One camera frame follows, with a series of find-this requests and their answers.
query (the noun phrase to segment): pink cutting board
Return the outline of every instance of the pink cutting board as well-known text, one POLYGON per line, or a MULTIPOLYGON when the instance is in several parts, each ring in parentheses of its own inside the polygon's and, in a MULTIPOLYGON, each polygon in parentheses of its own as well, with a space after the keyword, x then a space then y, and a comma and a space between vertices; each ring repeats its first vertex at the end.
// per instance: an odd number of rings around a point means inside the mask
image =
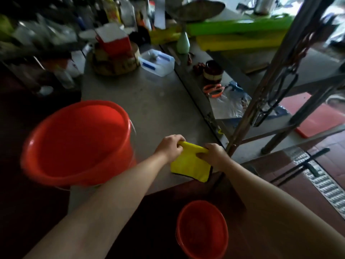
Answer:
MULTIPOLYGON (((286 97, 280 105, 294 115, 310 97, 311 95, 307 92, 286 97)), ((303 138, 308 138, 343 123, 345 123, 345 116, 341 112, 327 104, 322 104, 301 123, 296 131, 303 138)))

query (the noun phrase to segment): hand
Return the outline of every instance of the hand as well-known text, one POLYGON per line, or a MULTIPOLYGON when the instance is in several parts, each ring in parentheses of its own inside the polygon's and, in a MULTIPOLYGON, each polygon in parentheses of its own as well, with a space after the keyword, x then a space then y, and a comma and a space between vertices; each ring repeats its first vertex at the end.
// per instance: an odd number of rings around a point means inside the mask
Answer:
POLYGON ((208 153, 197 153, 196 156, 209 163, 216 170, 223 170, 224 164, 231 160, 224 148, 218 144, 206 144, 205 148, 208 149, 208 153))
POLYGON ((186 141, 180 134, 170 135, 163 138, 161 143, 157 146, 155 153, 161 153, 166 157, 166 162, 171 163, 174 161, 183 151, 183 147, 177 145, 179 141, 186 141))

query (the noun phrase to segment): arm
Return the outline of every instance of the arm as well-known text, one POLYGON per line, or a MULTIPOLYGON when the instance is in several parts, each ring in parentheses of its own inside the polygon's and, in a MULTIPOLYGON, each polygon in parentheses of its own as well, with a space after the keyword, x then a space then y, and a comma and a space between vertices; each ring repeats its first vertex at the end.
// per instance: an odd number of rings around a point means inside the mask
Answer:
POLYGON ((345 239, 320 217, 278 187, 233 161, 217 144, 199 158, 223 171, 252 221, 284 258, 345 258, 345 239))
POLYGON ((182 146, 177 146, 180 140, 185 139, 181 135, 164 138, 151 157, 102 185, 86 203, 59 222, 25 259, 106 257, 158 172, 181 154, 182 146))

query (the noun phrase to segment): drain grate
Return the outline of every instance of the drain grate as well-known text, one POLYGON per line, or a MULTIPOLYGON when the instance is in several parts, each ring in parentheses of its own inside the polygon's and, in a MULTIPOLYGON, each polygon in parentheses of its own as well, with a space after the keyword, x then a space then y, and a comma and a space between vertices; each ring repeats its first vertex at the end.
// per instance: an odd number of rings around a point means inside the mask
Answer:
MULTIPOLYGON (((295 164, 300 164, 307 160, 310 155, 300 148, 285 150, 287 156, 295 164)), ((316 189, 326 198, 335 210, 345 219, 345 191, 337 182, 315 161, 310 161, 315 170, 319 173, 319 177, 315 177, 308 169, 303 171, 304 176, 311 181, 316 189)))

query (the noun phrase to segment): green tray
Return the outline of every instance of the green tray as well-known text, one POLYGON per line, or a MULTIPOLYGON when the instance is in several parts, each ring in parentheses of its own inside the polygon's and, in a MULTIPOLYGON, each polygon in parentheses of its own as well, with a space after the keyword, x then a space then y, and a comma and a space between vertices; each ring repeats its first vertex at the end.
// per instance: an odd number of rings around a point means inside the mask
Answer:
POLYGON ((245 20, 202 22, 187 24, 187 33, 191 36, 243 33, 250 31, 272 31, 289 29, 294 17, 288 14, 271 17, 253 17, 245 20))

